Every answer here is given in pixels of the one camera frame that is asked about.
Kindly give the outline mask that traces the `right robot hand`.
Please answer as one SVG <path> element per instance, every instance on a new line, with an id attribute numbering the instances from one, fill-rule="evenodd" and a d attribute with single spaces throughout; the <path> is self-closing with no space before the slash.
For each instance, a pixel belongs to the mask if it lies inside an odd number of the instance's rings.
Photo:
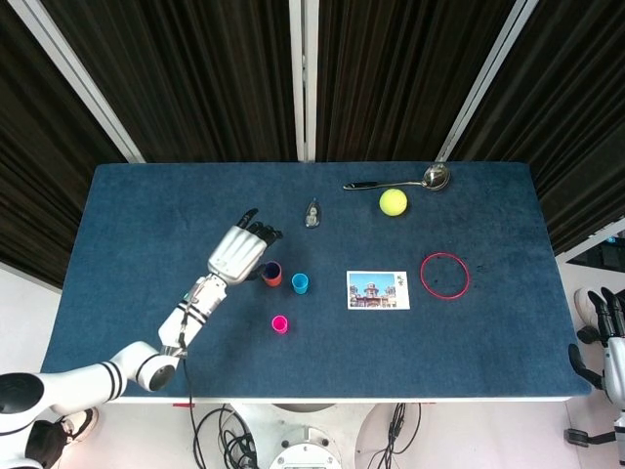
<path id="1" fill-rule="evenodd" d="M 587 296 L 595 308 L 599 328 L 585 326 L 577 331 L 577 337 L 586 344 L 602 344 L 604 369 L 602 374 L 589 369 L 575 344 L 568 345 L 569 362 L 578 376 L 604 391 L 624 411 L 624 299 L 605 287 L 601 288 L 601 295 L 589 290 Z"/>

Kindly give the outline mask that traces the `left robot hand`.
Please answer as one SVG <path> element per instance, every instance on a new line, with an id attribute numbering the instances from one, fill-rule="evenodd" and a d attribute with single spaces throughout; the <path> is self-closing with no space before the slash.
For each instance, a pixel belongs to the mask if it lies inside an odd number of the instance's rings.
<path id="1" fill-rule="evenodd" d="M 257 208 L 245 212 L 224 235 L 207 261 L 208 272 L 226 285 L 256 279 L 265 267 L 260 262 L 265 251 L 283 238 L 282 231 L 252 219 Z"/>

